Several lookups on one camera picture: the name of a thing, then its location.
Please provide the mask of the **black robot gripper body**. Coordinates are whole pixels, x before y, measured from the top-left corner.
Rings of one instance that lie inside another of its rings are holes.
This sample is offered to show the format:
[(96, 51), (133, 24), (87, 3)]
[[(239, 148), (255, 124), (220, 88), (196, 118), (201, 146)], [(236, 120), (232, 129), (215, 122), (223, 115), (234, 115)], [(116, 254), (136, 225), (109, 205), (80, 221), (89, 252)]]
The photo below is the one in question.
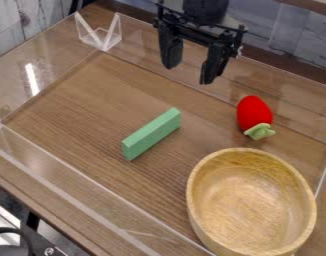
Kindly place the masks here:
[(204, 47), (215, 42), (227, 46), (229, 57), (242, 50), (247, 26), (228, 14), (228, 0), (156, 0), (157, 14), (153, 27), (165, 23), (175, 28), (183, 41)]

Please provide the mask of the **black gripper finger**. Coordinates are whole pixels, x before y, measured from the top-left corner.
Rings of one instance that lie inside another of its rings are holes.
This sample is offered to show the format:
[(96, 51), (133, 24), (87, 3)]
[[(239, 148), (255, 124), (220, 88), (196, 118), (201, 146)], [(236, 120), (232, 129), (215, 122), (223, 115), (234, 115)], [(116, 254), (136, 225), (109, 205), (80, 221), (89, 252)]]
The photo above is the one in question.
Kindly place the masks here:
[(161, 63), (167, 69), (172, 69), (181, 61), (183, 39), (175, 28), (165, 23), (159, 24), (157, 32)]
[(229, 59), (227, 46), (215, 42), (208, 47), (207, 59), (201, 64), (200, 83), (211, 84), (217, 76), (221, 75)]

